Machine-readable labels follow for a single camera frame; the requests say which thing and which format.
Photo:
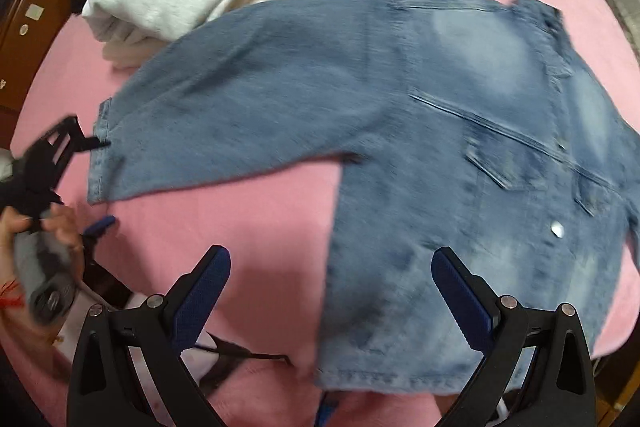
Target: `bed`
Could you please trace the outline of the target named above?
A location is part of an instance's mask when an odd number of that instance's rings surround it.
[[[562,10],[574,47],[625,120],[640,130],[640,113],[635,110],[640,104],[640,71],[605,1],[542,1]],[[88,132],[98,104],[131,73],[113,70],[85,22],[69,19],[36,74],[17,121],[12,152],[20,154],[69,113],[77,114]],[[136,291],[163,293],[210,245],[225,245],[232,254],[232,274],[207,328],[254,350],[288,353],[296,365],[293,370],[264,362],[244,365],[210,399],[220,416],[231,427],[311,425],[320,393],[312,385],[315,337],[339,164],[306,162],[259,178],[92,207],[86,203],[88,165],[87,155],[74,159],[60,195],[76,208],[81,226],[107,213],[118,218],[117,229],[98,247],[101,264]],[[622,255],[618,289],[594,357],[618,349],[640,311],[640,276],[630,250],[625,248]],[[64,425],[64,387],[39,374],[6,339],[3,345],[49,422]],[[332,425],[427,426],[438,419],[428,394],[352,393]]]

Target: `blue denim jacket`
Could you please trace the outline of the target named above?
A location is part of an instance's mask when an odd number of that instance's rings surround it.
[[[443,245],[498,295],[573,303],[593,346],[638,225],[639,137],[537,0],[247,7],[149,61],[95,131],[92,202],[344,154],[328,389],[461,390],[480,355],[431,280]]]

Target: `white sticker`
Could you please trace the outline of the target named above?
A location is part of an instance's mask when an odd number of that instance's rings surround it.
[[[44,12],[44,8],[42,6],[38,6],[37,4],[29,4],[29,7],[27,8],[27,12],[24,15],[27,16],[29,19],[39,21],[42,15],[42,12]]]

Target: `person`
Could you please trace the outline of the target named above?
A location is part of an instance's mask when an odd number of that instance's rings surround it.
[[[65,317],[43,326],[37,324],[25,306],[14,269],[14,236],[27,230],[31,218],[20,215],[7,206],[0,216],[0,336],[10,337],[36,365],[52,377],[68,381],[70,365],[53,347]],[[51,214],[42,220],[42,228],[53,233],[69,248],[72,273],[82,280],[84,256],[82,238],[76,226],[76,214],[72,208],[60,204],[51,205]]]

